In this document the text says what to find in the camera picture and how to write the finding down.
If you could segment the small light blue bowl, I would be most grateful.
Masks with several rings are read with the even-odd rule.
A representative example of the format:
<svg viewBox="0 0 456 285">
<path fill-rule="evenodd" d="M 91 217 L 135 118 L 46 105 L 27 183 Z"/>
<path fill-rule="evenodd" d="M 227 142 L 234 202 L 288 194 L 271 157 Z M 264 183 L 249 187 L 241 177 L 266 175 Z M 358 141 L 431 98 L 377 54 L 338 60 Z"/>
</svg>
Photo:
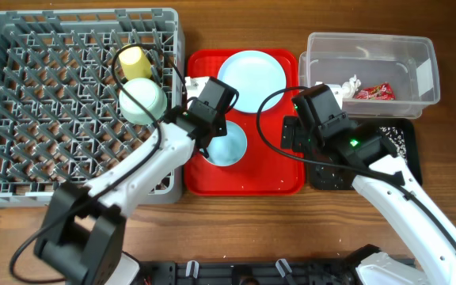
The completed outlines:
<svg viewBox="0 0 456 285">
<path fill-rule="evenodd" d="M 239 162 L 247 150 L 248 141 L 244 130 L 236 123 L 226 122 L 227 134 L 214 137 L 208 148 L 207 161 L 215 166 L 226 167 Z"/>
</svg>

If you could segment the red snack wrapper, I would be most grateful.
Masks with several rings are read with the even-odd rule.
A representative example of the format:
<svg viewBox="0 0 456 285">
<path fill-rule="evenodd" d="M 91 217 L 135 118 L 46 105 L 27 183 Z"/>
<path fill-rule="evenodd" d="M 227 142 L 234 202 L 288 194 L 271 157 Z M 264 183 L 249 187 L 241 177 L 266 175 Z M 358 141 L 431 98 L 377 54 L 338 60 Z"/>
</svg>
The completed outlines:
<svg viewBox="0 0 456 285">
<path fill-rule="evenodd" d="M 357 100 L 379 101 L 393 101 L 396 99 L 394 91 L 388 82 L 362 89 L 353 98 Z"/>
</svg>

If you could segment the green bowl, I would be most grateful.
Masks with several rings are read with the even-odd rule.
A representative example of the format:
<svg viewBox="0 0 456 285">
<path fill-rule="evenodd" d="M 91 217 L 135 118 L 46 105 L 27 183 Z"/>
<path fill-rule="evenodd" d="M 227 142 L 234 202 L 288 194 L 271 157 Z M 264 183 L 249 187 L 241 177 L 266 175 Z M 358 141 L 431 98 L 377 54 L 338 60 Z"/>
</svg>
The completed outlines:
<svg viewBox="0 0 456 285">
<path fill-rule="evenodd" d="M 135 78 L 123 87 L 140 103 L 153 117 L 158 120 L 167 109 L 165 92 L 148 78 Z M 120 110 L 124 119 L 132 124 L 147 125 L 152 119 L 130 98 L 120 91 Z"/>
</svg>

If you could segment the yellow cup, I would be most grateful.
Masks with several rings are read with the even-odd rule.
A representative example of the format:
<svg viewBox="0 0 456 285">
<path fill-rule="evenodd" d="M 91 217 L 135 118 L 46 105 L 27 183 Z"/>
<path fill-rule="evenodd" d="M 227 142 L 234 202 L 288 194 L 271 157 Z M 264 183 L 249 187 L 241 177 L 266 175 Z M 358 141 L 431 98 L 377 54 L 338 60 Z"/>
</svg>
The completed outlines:
<svg viewBox="0 0 456 285">
<path fill-rule="evenodd" d="M 119 61 L 123 74 L 128 81 L 152 76 L 151 63 L 140 47 L 130 47 L 122 51 L 119 55 Z"/>
</svg>

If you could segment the white napkin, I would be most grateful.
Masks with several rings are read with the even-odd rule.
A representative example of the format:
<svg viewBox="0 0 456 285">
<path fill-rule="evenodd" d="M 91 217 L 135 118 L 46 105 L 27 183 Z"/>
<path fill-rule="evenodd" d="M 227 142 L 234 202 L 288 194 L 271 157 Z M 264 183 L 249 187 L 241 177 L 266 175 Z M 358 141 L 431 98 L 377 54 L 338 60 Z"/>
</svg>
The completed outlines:
<svg viewBox="0 0 456 285">
<path fill-rule="evenodd" d="M 353 98 L 361 86 L 361 81 L 354 74 L 341 86 L 343 98 Z"/>
</svg>

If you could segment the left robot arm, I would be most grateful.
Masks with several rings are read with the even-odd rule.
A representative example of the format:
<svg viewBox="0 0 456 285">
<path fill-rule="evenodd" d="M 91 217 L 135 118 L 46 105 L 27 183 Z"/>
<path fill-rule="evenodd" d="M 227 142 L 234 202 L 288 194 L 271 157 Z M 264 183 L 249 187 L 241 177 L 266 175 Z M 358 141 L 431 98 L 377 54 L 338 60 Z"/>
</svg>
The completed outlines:
<svg viewBox="0 0 456 285">
<path fill-rule="evenodd" d="M 197 149 L 227 133 L 238 91 L 209 77 L 198 97 L 163 115 L 155 132 L 115 168 L 82 187 L 55 190 L 33 252 L 69 284 L 134 284 L 140 263 L 123 251 L 127 219 Z"/>
</svg>

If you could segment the light blue plate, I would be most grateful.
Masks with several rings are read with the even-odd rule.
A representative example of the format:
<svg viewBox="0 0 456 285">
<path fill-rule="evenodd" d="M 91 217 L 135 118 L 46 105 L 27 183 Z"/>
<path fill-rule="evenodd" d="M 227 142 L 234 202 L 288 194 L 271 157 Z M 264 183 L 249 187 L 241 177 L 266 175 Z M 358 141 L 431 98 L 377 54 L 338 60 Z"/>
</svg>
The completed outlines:
<svg viewBox="0 0 456 285">
<path fill-rule="evenodd" d="M 221 65 L 217 79 L 239 92 L 234 108 L 244 113 L 257 113 L 264 99 L 287 86 L 280 63 L 262 51 L 240 51 L 230 56 Z"/>
</svg>

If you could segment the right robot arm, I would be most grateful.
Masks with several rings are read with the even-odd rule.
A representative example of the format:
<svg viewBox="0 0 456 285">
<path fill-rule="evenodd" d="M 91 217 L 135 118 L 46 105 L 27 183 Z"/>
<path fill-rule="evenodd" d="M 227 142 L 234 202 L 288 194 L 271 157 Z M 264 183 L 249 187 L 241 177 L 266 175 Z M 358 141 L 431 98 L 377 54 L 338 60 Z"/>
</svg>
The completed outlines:
<svg viewBox="0 0 456 285">
<path fill-rule="evenodd" d="M 373 123 L 358 124 L 324 85 L 296 86 L 292 97 L 308 149 L 353 174 L 351 186 L 392 226 L 432 284 L 456 284 L 456 227 Z"/>
</svg>

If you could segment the food scraps and rice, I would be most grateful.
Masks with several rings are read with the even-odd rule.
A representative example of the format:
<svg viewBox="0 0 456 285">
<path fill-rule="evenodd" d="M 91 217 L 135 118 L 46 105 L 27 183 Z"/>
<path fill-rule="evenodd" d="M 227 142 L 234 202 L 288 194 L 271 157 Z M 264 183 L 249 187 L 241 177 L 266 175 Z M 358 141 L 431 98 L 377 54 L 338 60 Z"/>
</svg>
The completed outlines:
<svg viewBox="0 0 456 285">
<path fill-rule="evenodd" d="M 407 150 L 403 131 L 396 127 L 380 127 L 379 129 L 394 144 L 399 155 L 406 160 Z"/>
</svg>

